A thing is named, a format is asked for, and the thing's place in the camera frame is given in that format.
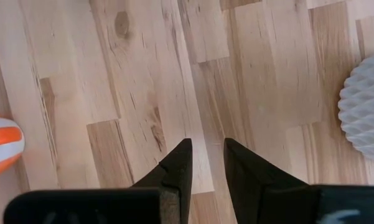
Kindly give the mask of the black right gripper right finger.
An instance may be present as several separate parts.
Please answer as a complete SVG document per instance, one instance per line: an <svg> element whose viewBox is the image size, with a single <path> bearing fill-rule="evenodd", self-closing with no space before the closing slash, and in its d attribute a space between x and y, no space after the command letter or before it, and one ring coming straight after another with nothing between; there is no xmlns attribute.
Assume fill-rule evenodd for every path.
<svg viewBox="0 0 374 224"><path fill-rule="evenodd" d="M238 224L374 224L374 186L307 184L232 138L224 163Z"/></svg>

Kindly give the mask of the orange mug white handle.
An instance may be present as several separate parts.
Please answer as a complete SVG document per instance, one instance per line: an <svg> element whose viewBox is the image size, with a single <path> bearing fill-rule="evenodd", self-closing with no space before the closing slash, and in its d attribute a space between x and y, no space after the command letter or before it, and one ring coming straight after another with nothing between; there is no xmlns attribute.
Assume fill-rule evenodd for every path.
<svg viewBox="0 0 374 224"><path fill-rule="evenodd" d="M25 148L25 137L19 125L0 117L0 173L12 166Z"/></svg>

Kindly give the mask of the white textured pen holder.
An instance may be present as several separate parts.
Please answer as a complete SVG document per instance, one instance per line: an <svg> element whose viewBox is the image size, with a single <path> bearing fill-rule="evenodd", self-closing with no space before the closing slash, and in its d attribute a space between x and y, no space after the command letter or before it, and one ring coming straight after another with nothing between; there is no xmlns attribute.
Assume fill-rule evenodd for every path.
<svg viewBox="0 0 374 224"><path fill-rule="evenodd" d="M338 107L347 140L374 160L374 55L363 60L344 81Z"/></svg>

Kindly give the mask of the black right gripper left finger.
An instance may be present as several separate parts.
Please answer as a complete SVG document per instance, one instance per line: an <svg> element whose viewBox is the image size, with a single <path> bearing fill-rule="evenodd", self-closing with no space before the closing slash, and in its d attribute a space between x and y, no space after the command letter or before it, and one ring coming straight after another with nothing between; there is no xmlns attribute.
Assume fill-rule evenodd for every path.
<svg viewBox="0 0 374 224"><path fill-rule="evenodd" d="M36 190L9 202L3 224L188 224L192 141L183 139L128 188Z"/></svg>

